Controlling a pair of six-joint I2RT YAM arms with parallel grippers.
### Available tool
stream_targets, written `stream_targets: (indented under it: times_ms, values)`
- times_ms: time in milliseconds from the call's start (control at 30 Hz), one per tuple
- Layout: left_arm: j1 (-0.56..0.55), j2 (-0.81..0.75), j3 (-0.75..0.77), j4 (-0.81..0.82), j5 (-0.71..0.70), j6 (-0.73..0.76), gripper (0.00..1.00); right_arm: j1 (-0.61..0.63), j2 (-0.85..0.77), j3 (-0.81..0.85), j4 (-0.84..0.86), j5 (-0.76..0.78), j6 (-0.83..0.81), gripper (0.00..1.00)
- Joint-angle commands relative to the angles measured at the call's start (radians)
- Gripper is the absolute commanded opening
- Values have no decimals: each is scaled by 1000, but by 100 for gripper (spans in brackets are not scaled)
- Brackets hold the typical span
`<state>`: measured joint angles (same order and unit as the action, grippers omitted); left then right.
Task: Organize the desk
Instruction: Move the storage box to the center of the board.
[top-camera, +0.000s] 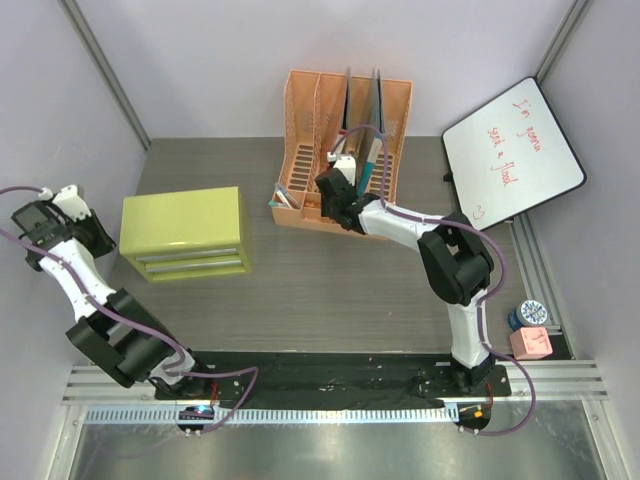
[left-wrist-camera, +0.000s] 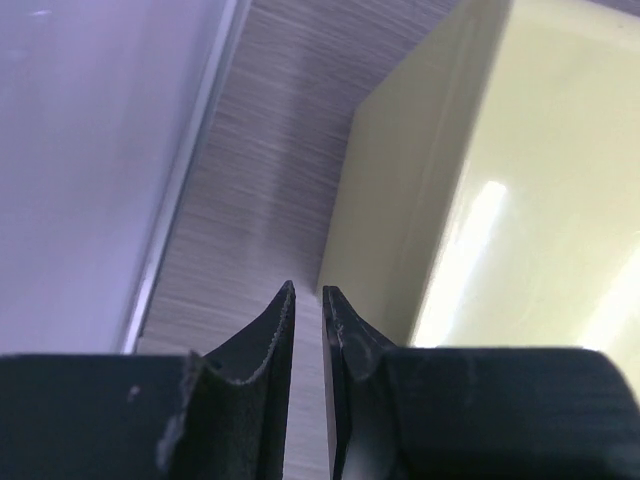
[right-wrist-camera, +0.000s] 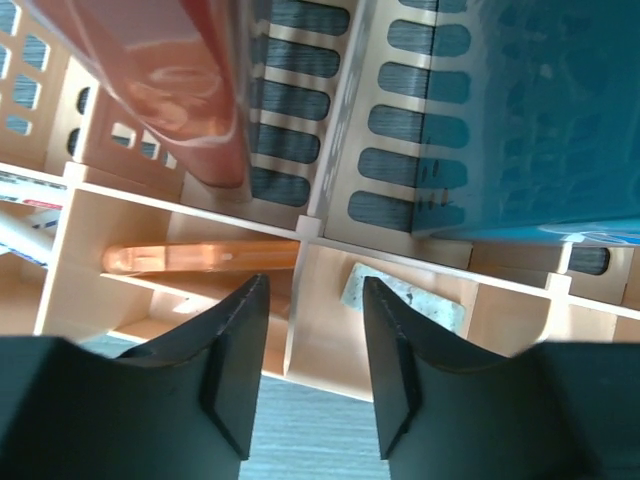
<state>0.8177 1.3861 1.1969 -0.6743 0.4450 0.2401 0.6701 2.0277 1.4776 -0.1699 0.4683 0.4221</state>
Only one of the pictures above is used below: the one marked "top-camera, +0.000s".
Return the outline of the orange plastic file organizer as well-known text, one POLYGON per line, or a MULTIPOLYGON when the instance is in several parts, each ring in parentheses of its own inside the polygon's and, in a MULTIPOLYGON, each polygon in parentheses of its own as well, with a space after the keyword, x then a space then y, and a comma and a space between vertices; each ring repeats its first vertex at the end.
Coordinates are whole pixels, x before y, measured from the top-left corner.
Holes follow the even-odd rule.
MULTIPOLYGON (((292 70, 284 90, 285 154, 278 183, 300 203, 299 210, 283 205, 274 193, 271 207, 274 222, 282 227, 331 232, 348 232, 327 217, 321 208, 308 208, 309 202, 321 203, 315 177, 328 168, 327 154, 338 141, 346 91, 346 72, 292 70)), ((409 80, 382 79, 385 133, 389 161, 383 149, 369 180, 367 191, 384 193, 394 203, 406 128, 411 110, 413 83, 409 80)))

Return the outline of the blue white pen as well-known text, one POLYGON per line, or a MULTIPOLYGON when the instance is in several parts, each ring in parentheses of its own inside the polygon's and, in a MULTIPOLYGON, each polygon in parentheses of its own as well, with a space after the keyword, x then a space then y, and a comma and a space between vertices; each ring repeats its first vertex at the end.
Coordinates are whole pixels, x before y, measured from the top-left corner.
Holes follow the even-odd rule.
POLYGON ((280 202, 283 205, 286 205, 288 208, 296 210, 299 210, 301 208, 301 205, 296 200, 296 198, 281 184, 275 184, 274 193, 279 198, 280 202))

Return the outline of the teal A4 folder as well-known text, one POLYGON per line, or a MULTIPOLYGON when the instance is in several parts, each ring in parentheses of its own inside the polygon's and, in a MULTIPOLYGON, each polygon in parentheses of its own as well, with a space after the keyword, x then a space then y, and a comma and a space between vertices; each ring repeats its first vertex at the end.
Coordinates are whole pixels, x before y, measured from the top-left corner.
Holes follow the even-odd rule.
POLYGON ((373 69, 371 72, 366 112, 365 125, 370 125, 371 129, 367 128, 362 131, 358 144, 356 186, 359 195, 363 195, 368 188, 378 154, 382 148, 381 137, 385 133, 382 80, 379 69, 373 69))

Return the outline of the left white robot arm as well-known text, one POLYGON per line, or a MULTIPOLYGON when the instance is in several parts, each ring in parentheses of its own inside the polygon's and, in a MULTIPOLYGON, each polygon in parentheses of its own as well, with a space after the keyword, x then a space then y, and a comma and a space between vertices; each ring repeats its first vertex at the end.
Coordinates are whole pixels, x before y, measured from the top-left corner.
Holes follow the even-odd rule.
POLYGON ((95 211, 67 213, 52 200, 16 210, 12 221, 27 239, 26 262, 54 278, 67 295, 76 324, 69 341, 124 388, 149 382, 159 399, 200 399, 213 385, 212 373, 191 351, 158 336, 170 332, 125 289, 109 287, 95 260, 115 249, 95 211))

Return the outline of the green metal drawer cabinet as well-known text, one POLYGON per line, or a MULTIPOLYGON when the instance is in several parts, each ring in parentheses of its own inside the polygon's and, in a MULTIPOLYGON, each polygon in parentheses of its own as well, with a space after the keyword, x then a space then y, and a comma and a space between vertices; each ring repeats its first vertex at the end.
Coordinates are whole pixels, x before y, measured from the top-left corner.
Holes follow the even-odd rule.
POLYGON ((150 283, 249 273, 251 226, 237 186, 123 201, 119 252, 150 283))

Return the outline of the red A4 folder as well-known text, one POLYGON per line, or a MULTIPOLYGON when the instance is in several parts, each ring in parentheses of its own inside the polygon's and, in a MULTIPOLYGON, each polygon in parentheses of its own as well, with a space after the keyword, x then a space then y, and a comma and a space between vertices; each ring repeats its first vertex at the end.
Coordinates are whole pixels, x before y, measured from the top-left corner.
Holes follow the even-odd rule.
MULTIPOLYGON (((372 69, 368 76, 352 75, 351 70, 346 72, 346 91, 343 108, 342 124, 336 137, 339 140, 348 130, 360 125, 369 124, 371 111, 372 81, 375 79, 375 70, 372 69)), ((359 155, 362 142, 368 137, 370 131, 361 129, 352 133, 339 146, 341 153, 359 155)))

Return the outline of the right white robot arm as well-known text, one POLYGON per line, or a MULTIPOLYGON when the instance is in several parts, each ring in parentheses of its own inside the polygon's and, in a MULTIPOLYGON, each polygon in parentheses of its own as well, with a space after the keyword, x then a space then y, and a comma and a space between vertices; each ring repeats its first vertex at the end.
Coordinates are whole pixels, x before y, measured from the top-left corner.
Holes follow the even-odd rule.
POLYGON ((316 185, 322 214, 343 229, 384 237, 419 253, 432 291, 447 305, 453 386, 465 395, 477 393, 495 363, 484 305, 494 270, 485 247, 488 237, 460 212, 445 217, 420 214, 375 194, 360 195, 337 168, 317 176, 316 185))

